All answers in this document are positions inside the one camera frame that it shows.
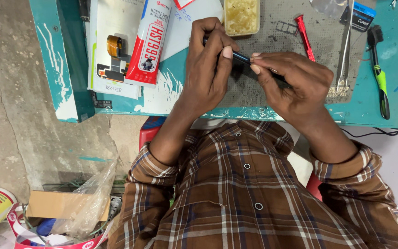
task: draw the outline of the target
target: plastic bag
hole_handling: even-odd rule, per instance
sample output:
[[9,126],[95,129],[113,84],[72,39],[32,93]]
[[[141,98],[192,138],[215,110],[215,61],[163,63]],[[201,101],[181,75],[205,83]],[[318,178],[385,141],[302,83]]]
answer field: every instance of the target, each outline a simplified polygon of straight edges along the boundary
[[75,212],[70,215],[71,219],[57,219],[53,225],[52,234],[67,233],[79,239],[90,235],[110,199],[117,163],[118,158],[73,192],[91,196],[87,198],[87,201],[78,204],[79,207],[75,208]]
[[339,20],[348,4],[347,0],[310,0],[312,7],[322,14]]

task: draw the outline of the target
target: cardboard box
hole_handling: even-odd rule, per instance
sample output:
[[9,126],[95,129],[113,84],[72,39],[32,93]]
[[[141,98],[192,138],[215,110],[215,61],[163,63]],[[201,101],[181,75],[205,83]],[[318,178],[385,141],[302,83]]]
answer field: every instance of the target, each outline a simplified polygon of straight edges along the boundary
[[[49,192],[33,190],[30,192],[27,217],[69,219],[81,204],[84,204],[90,195],[67,192]],[[104,208],[99,221],[107,221],[110,208],[110,198]]]

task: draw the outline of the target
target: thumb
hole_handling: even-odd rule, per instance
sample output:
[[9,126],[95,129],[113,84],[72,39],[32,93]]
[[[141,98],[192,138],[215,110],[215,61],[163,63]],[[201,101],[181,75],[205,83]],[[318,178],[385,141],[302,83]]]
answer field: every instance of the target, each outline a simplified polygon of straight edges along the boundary
[[277,85],[277,82],[271,75],[269,69],[266,69],[263,66],[256,64],[252,64],[250,67],[251,70],[253,70],[253,72],[257,74],[257,81],[259,82],[259,85],[263,88],[269,104],[274,105],[275,103],[279,102],[281,100],[281,89]]
[[213,80],[213,89],[226,92],[228,77],[233,68],[233,49],[227,46],[219,56],[216,75]]

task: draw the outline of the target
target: brown plaid shirt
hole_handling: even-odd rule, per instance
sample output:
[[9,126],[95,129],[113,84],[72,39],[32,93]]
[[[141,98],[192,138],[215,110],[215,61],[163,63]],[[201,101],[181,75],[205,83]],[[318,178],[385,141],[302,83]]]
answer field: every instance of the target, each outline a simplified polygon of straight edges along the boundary
[[185,142],[173,166],[141,149],[109,248],[398,248],[398,206],[365,145],[344,163],[313,158],[322,203],[297,180],[293,141],[276,123],[239,121]]

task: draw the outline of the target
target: concrete floor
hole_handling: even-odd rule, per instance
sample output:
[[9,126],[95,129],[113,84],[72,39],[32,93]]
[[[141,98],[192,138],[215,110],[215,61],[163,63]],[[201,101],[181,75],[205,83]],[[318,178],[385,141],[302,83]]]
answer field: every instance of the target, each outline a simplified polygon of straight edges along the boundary
[[0,0],[0,187],[27,202],[30,190],[93,175],[121,152],[117,178],[138,153],[146,116],[56,119],[28,0]]

